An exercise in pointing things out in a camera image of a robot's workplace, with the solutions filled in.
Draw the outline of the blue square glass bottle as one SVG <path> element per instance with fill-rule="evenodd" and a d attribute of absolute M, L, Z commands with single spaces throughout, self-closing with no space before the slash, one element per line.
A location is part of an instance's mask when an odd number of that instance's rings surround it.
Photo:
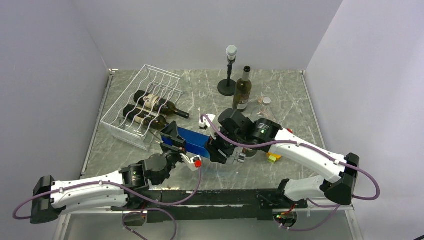
<path fill-rule="evenodd" d="M 205 149 L 205 143 L 209 139 L 207 135 L 182 127 L 178 127 L 178 132 L 180 136 L 186 140 L 186 152 L 209 159 L 210 155 Z"/>

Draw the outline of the dark green wine bottle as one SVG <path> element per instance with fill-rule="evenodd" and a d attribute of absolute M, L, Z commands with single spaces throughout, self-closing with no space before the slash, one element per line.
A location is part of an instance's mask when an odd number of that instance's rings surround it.
<path fill-rule="evenodd" d="M 143 127 L 150 127 L 154 130 L 162 130 L 169 123 L 162 115 L 154 115 L 148 111 L 142 110 L 142 108 L 135 105 L 128 104 L 122 111 L 123 117 L 129 122 L 137 123 Z"/>

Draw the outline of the wine bottle with cream label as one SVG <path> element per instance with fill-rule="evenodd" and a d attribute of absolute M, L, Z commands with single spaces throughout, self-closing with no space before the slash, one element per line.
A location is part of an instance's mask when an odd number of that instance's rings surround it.
<path fill-rule="evenodd" d="M 138 90 L 134 94 L 133 100 L 136 104 L 151 109 L 154 112 L 160 114 L 164 114 L 167 116 L 177 115 L 185 119 L 188 119 L 190 117 L 189 113 L 178 109 L 172 101 L 169 101 L 158 95 L 146 92 L 144 90 Z"/>

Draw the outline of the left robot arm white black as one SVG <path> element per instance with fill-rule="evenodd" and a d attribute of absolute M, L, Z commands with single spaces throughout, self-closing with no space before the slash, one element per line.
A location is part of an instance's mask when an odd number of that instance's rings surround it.
<path fill-rule="evenodd" d="M 30 223 L 49 223 L 61 214 L 97 207 L 137 210 L 144 203 L 139 192 L 163 184 L 177 163 L 185 163 L 193 171 L 201 167 L 202 161 L 189 158 L 187 153 L 209 155 L 204 148 L 208 136 L 178 127 L 174 121 L 160 135 L 161 153 L 112 173 L 68 181 L 55 180 L 51 175 L 41 177 L 33 189 Z"/>

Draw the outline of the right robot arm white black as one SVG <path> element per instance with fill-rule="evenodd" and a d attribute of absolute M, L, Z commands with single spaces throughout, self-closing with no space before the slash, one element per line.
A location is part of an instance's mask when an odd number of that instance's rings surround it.
<path fill-rule="evenodd" d="M 359 165 L 359 157 L 353 153 L 342 155 L 325 151 L 276 122 L 266 118 L 252 121 L 232 108 L 226 109 L 217 119 L 211 114 L 202 114 L 199 128 L 210 131 L 204 147 L 212 162 L 229 164 L 236 148 L 244 148 L 285 157 L 314 171 L 315 177 L 281 181 L 276 202 L 283 208 L 309 198 L 326 198 L 343 206 L 352 203 Z"/>

